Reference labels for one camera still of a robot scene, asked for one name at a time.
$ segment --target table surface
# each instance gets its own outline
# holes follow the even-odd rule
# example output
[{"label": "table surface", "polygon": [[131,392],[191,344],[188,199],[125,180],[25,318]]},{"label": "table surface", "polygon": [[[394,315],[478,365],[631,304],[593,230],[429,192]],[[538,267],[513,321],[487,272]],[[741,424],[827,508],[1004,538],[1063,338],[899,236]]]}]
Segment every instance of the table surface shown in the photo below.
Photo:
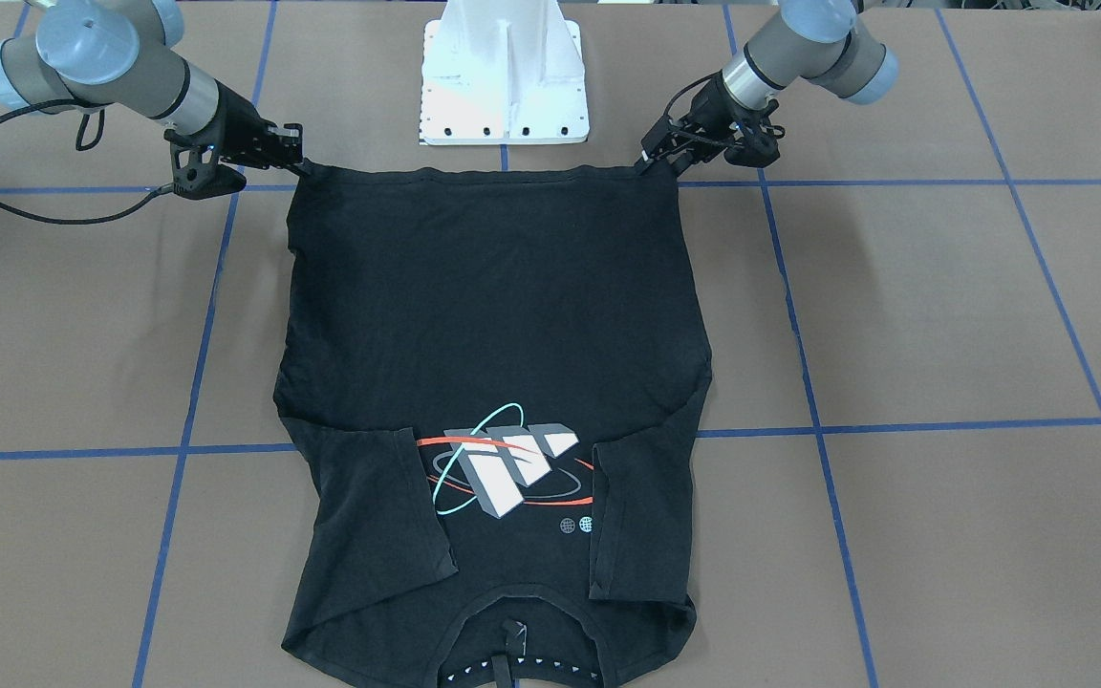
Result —
[{"label": "table surface", "polygon": [[[771,9],[565,6],[592,134],[416,144],[435,3],[183,3],[177,51],[318,162],[629,164]],[[0,40],[35,11],[0,3]],[[635,685],[1101,685],[1101,12],[874,10],[900,83],[808,84],[783,160],[682,179],[716,382],[699,626]],[[0,195],[79,217],[165,182],[115,108],[0,130]],[[292,176],[108,226],[0,210],[1,685],[337,685],[279,648],[315,492],[271,402]]]}]

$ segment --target light blue robot joint cap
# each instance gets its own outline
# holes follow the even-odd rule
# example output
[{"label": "light blue robot joint cap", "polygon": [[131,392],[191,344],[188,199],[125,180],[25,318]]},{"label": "light blue robot joint cap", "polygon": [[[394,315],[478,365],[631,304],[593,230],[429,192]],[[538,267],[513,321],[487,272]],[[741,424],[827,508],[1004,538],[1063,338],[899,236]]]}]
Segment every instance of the light blue robot joint cap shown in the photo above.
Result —
[{"label": "light blue robot joint cap", "polygon": [[804,40],[838,43],[857,25],[851,0],[781,0],[781,18]]},{"label": "light blue robot joint cap", "polygon": [[857,105],[875,103],[882,96],[886,96],[887,91],[891,91],[891,87],[895,86],[896,78],[900,78],[900,58],[895,57],[895,52],[887,47],[886,57],[882,58],[882,66],[877,68],[877,74],[874,74],[873,78],[869,79],[869,84],[861,87],[861,90],[852,92],[843,100]]}]

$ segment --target light blue curved line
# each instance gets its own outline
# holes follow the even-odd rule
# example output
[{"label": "light blue curved line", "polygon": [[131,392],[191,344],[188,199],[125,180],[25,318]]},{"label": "light blue curved line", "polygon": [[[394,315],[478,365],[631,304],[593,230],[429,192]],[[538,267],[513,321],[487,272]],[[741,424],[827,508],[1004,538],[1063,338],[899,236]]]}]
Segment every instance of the light blue curved line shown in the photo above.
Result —
[{"label": "light blue curved line", "polygon": [[[481,430],[484,425],[487,425],[488,423],[492,422],[492,419],[494,419],[495,416],[498,416],[499,414],[502,414],[506,409],[516,409],[516,411],[520,411],[521,419],[520,419],[520,423],[517,423],[517,425],[521,425],[521,426],[525,425],[525,409],[521,408],[521,405],[517,404],[516,402],[508,402],[508,404],[504,404],[503,406],[501,406],[501,408],[492,411],[492,413],[490,413],[489,416],[482,418],[481,422],[478,422],[478,425],[476,425],[476,427],[470,432],[470,436],[472,437],[475,435],[478,435],[478,432]],[[432,505],[433,506],[436,505],[437,496],[440,496],[440,488],[445,487],[445,476],[449,474],[449,471],[453,470],[453,465],[455,465],[455,462],[458,461],[458,457],[461,456],[461,449],[465,449],[465,448],[467,448],[467,446],[465,446],[465,444],[458,445],[458,450],[456,450],[456,452],[453,452],[453,458],[450,458],[449,462],[447,462],[447,466],[445,466],[445,470],[440,471],[440,477],[438,479],[436,479],[436,488],[432,490]],[[473,503],[473,501],[477,500],[477,498],[478,498],[478,495],[470,496],[467,501],[465,501],[464,504],[453,506],[453,509],[450,509],[449,511],[446,511],[446,512],[442,512],[442,510],[436,510],[436,514],[437,515],[449,515],[451,513],[459,512],[459,511],[466,509],[471,503]]]}]

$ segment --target graphic print on shirt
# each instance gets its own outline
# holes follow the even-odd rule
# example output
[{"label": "graphic print on shirt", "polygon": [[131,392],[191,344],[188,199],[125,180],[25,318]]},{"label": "graphic print on shirt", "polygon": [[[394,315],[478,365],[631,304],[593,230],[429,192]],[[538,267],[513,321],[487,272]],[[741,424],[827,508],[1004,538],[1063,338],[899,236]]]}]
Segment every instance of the graphic print on shirt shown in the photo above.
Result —
[{"label": "graphic print on shirt", "polygon": [[[503,413],[519,409],[521,425],[483,426]],[[592,496],[573,500],[585,489],[584,481],[563,466],[552,466],[580,440],[571,428],[557,423],[524,427],[525,411],[520,404],[506,404],[493,411],[472,430],[445,430],[443,437],[428,437],[416,441],[421,447],[449,445],[451,449],[433,459],[434,473],[428,480],[436,483],[432,503],[437,514],[449,515],[478,502],[491,517],[503,517],[520,504],[586,505]],[[576,459],[576,465],[592,470],[589,462]],[[461,467],[464,479],[450,473]],[[470,495],[462,504],[440,510],[443,487]]]}]

